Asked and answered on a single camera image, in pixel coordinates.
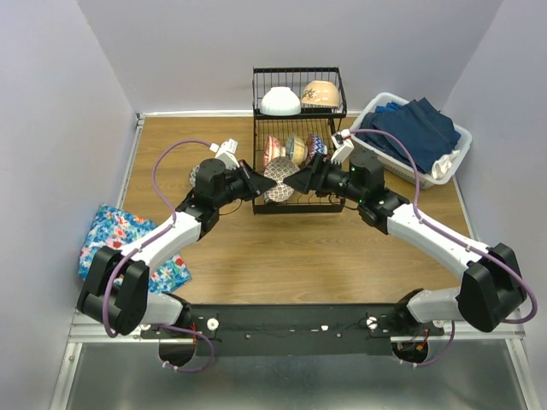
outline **colorful floral fabric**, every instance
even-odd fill
[[[91,224],[91,230],[85,239],[79,254],[78,276],[86,278],[93,256],[98,249],[107,245],[117,249],[121,245],[134,242],[146,233],[153,231],[156,225],[118,208],[102,205]],[[191,279],[188,268],[179,254],[167,260],[157,272],[150,274],[148,290],[151,293],[172,292]]]

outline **wooden tabletop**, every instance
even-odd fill
[[[345,119],[343,126],[352,122]],[[234,138],[239,142],[238,158],[252,163],[252,118],[147,118],[123,206],[126,211],[157,224],[169,216],[152,189],[150,173],[163,150],[186,138],[218,144]],[[157,180],[173,204],[190,190],[190,170],[211,155],[201,145],[187,144],[163,160]],[[385,173],[385,184],[408,198],[413,194],[413,185],[392,173]],[[422,191],[420,206],[468,235],[452,181]],[[181,255],[193,279],[174,293],[194,303],[395,302],[416,288],[458,285],[428,255],[370,228],[348,209],[340,214],[254,215],[251,203],[244,202]]]

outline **gray floor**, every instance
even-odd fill
[[[366,355],[219,358],[205,372],[162,369],[155,344],[87,344],[68,408],[519,409],[504,341],[456,341],[413,370]]]

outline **dark blue fabric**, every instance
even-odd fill
[[[430,173],[433,163],[456,147],[460,134],[454,130],[452,120],[440,114],[425,98],[397,106],[388,104],[375,113],[366,114],[361,128],[393,134],[412,155],[420,172]],[[403,150],[389,138],[371,132],[360,132],[357,137],[409,165]]]

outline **gray wall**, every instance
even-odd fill
[[[348,105],[441,107],[501,0],[79,0],[140,112],[250,109],[252,68],[338,65]]]
[[[48,408],[132,108],[73,0],[0,2],[0,408]]]
[[[504,2],[445,113],[473,133],[472,149],[457,175],[480,238],[512,246],[537,293],[539,315],[526,325],[526,348],[547,408],[545,16],[544,0]]]

